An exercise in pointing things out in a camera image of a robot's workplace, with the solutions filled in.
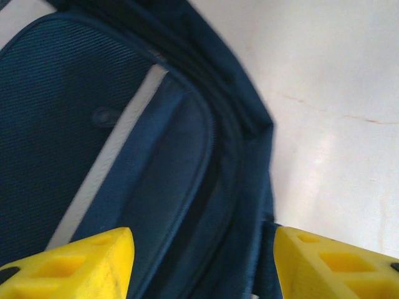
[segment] yellow plastic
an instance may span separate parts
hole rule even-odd
[[[126,299],[134,245],[119,228],[9,263],[21,270],[0,285],[1,299]]]
[[[299,229],[278,228],[274,261],[284,299],[399,298],[399,260]]]

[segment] white surface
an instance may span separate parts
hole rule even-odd
[[[398,1],[192,2],[276,120],[277,221],[399,257]],[[12,0],[0,43],[48,10]]]

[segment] navy blue backpack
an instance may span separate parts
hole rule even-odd
[[[272,120],[185,0],[53,0],[0,54],[0,266],[129,227],[128,298],[280,298]]]

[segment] reflective strip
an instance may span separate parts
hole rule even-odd
[[[130,100],[112,133],[105,142],[95,163],[70,203],[65,215],[55,230],[46,250],[68,244],[82,222],[95,195],[107,177],[112,164],[136,125],[145,107],[158,90],[167,71],[160,65],[154,65],[147,73],[142,85]]]

